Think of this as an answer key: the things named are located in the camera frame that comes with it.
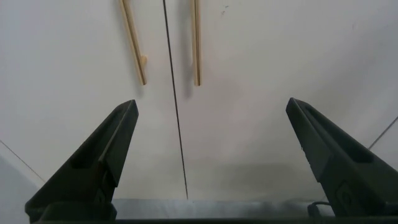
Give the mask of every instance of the white wall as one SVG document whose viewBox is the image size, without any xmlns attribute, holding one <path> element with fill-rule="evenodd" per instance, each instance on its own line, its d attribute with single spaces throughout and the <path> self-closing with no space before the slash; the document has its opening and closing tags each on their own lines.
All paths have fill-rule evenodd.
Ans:
<svg viewBox="0 0 398 224">
<path fill-rule="evenodd" d="M 0 223 L 29 223 L 25 203 L 39 189 L 40 180 L 28 179 L 29 168 L 21 163 L 0 142 Z"/>
</svg>

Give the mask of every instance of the white surface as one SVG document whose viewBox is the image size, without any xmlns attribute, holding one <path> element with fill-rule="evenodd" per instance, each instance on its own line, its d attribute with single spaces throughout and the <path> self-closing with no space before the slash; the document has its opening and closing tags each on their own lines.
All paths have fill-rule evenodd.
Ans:
<svg viewBox="0 0 398 224">
<path fill-rule="evenodd" d="M 189 199 L 321 199 L 286 104 L 370 146 L 398 111 L 398 1 L 200 2 L 200 87 L 190 2 L 166 2 Z"/>
<path fill-rule="evenodd" d="M 185 199 L 163 4 L 131 4 L 146 86 L 118 1 L 0 2 L 0 139 L 48 180 L 117 105 L 136 99 L 115 197 Z"/>
<path fill-rule="evenodd" d="M 4 151 L 8 149 L 0 143 L 0 222 L 29 223 L 25 203 L 39 188 L 4 157 Z"/>
<path fill-rule="evenodd" d="M 372 152 L 392 168 L 398 170 L 398 122 L 395 122 L 375 143 Z"/>
</svg>

